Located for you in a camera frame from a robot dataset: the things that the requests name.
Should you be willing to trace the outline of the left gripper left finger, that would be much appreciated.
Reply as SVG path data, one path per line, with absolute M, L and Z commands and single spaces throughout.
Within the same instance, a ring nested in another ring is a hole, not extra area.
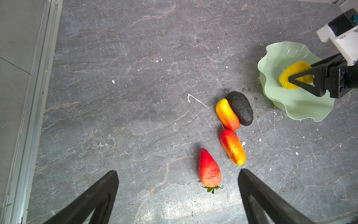
M 109 223 L 118 186 L 117 172 L 111 170 L 45 223 L 82 224 L 89 215 L 90 224 Z

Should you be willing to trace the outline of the red strawberry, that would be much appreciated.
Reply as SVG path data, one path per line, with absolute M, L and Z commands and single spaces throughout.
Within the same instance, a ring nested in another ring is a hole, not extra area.
M 207 189 L 207 192 L 215 193 L 215 190 L 222 189 L 220 183 L 222 180 L 222 174 L 217 162 L 210 155 L 210 153 L 204 149 L 200 149 L 200 155 L 198 160 L 198 174 L 203 188 Z

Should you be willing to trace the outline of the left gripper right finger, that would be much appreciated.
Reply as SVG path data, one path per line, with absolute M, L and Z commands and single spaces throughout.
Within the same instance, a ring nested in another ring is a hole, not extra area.
M 312 224 L 248 169 L 242 169 L 238 186 L 250 224 L 267 224 L 270 217 L 276 224 Z

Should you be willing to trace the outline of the dark avocado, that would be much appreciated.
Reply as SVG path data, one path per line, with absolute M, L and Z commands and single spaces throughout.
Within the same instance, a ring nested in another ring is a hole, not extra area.
M 232 91 L 226 95 L 231 109 L 238 117 L 240 124 L 249 126 L 253 122 L 254 113 L 248 98 L 241 92 Z

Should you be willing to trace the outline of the yellow fruit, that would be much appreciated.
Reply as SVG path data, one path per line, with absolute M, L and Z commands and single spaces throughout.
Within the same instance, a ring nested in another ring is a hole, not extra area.
M 288 90 L 295 90 L 298 89 L 299 86 L 294 85 L 292 83 L 289 82 L 289 77 L 296 75 L 298 73 L 301 73 L 303 71 L 306 71 L 308 69 L 311 69 L 311 66 L 304 61 L 301 62 L 297 62 L 293 65 L 291 65 L 290 67 L 288 67 L 279 77 L 279 82 L 281 83 L 281 85 Z M 306 83 L 306 84 L 311 84 L 313 83 L 313 75 L 306 75 L 303 77 L 299 77 L 297 79 L 300 82 Z

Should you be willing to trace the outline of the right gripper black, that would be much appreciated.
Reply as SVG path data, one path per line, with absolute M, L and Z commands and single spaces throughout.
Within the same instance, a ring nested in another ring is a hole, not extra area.
M 347 66 L 341 53 L 313 63 L 311 67 L 290 76 L 288 81 L 316 97 L 324 96 L 328 90 L 333 99 L 340 99 L 358 88 L 358 65 Z

